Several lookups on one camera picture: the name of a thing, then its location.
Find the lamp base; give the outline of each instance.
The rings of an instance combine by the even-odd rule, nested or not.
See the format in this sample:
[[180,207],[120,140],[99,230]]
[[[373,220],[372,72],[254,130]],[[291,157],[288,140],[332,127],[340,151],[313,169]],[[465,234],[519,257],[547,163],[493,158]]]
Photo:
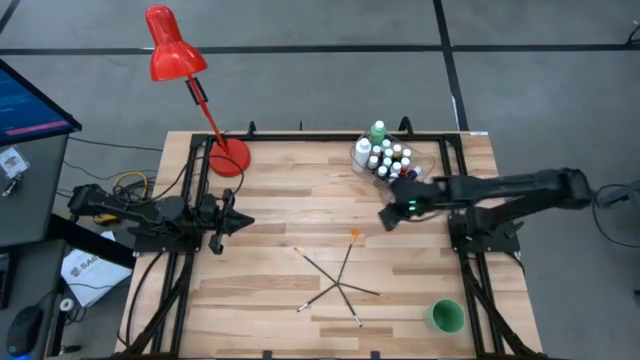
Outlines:
[[213,146],[209,155],[219,157],[209,158],[209,167],[220,176],[231,177],[240,175],[249,167],[249,163],[251,162],[249,147],[242,140],[227,139],[227,148],[229,152],[225,153],[218,144]]

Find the wooden tabletop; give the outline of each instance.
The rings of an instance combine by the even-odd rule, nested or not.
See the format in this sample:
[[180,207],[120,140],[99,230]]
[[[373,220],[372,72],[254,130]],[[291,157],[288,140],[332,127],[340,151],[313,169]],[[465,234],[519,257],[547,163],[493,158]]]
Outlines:
[[[178,176],[187,161],[191,135],[168,134],[154,193],[165,190]],[[489,137],[461,136],[469,174],[497,176]],[[444,214],[424,223],[401,223],[393,232],[385,232],[377,216],[383,206],[377,190],[352,172],[351,143],[248,145],[252,162],[235,208],[256,222],[232,237],[225,236],[223,255],[213,255],[205,246],[196,256],[181,357],[260,357],[263,350],[273,350],[277,357],[368,357],[375,350],[383,358],[475,356],[468,323],[458,334],[443,335],[423,320],[429,306],[443,298],[459,302],[467,312],[460,266],[450,248]],[[410,145],[437,159],[430,176],[442,174],[437,144]],[[235,188],[238,181],[210,172],[209,191],[221,194],[225,187]],[[180,188],[181,182],[167,195],[179,195]],[[387,297],[345,289],[362,328],[337,289],[296,312],[331,282],[294,247],[337,276],[352,229],[360,230],[361,235],[346,265],[344,281]],[[153,257],[144,255],[137,261],[125,314]],[[142,287],[132,338],[157,309],[166,258],[158,261]],[[540,351],[522,270],[504,254],[487,254],[487,261],[498,309],[525,344]],[[486,315],[479,304],[478,308],[487,349],[492,349]],[[167,317],[165,350],[174,314]]]

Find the monitor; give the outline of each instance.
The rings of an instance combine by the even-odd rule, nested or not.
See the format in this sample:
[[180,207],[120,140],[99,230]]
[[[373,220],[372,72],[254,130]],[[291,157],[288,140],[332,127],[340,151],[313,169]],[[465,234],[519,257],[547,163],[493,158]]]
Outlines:
[[0,60],[0,146],[81,129],[70,114]]

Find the computer mouse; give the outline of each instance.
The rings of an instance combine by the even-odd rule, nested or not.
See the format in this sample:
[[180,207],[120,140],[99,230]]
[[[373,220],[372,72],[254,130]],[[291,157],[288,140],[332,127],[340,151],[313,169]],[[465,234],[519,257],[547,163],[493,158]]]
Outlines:
[[38,306],[27,306],[20,310],[7,333],[7,352],[11,356],[22,356],[36,346],[43,311]]

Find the green cup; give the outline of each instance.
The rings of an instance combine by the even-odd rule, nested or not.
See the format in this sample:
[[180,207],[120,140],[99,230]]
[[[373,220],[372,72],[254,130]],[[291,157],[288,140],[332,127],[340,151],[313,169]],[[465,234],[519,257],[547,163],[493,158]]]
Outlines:
[[464,311],[457,302],[442,299],[427,310],[425,321],[444,333],[455,334],[464,327]]

